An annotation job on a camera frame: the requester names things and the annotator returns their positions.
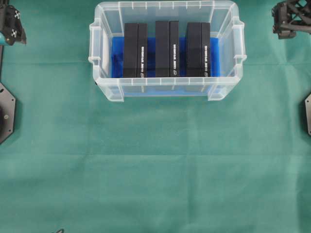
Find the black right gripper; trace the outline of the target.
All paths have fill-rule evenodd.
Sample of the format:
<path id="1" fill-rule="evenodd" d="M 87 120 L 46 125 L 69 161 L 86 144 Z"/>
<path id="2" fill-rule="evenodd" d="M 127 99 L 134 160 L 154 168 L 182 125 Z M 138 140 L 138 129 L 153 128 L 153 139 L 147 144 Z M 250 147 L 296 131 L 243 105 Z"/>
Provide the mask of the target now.
<path id="1" fill-rule="evenodd" d="M 285 0 L 272 8 L 273 33 L 279 39 L 291 39 L 296 32 L 311 34 L 311 1 Z"/>

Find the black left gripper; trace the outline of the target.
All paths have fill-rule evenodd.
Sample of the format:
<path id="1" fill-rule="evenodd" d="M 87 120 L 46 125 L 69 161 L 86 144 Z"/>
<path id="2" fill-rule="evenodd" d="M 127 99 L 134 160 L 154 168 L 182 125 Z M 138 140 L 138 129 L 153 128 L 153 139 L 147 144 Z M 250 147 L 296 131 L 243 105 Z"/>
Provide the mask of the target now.
<path id="1" fill-rule="evenodd" d="M 0 5 L 0 45 L 12 46 L 15 42 L 26 44 L 27 38 L 21 24 L 21 13 L 14 6 Z"/>

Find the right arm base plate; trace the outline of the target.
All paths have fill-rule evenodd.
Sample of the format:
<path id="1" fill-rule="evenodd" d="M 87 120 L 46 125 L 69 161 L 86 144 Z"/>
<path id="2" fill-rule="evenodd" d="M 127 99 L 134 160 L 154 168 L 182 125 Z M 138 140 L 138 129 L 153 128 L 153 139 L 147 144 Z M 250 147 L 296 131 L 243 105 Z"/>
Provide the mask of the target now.
<path id="1" fill-rule="evenodd" d="M 305 99 L 305 109 L 308 134 L 311 136 L 311 94 L 309 94 Z"/>

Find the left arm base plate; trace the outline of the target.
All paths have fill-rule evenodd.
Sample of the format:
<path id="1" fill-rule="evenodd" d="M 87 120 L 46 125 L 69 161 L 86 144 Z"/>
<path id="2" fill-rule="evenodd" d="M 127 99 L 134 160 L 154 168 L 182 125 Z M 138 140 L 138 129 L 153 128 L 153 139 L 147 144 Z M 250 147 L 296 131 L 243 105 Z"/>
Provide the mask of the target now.
<path id="1" fill-rule="evenodd" d="M 16 99 L 11 92 L 0 84 L 0 143 L 14 132 Z"/>

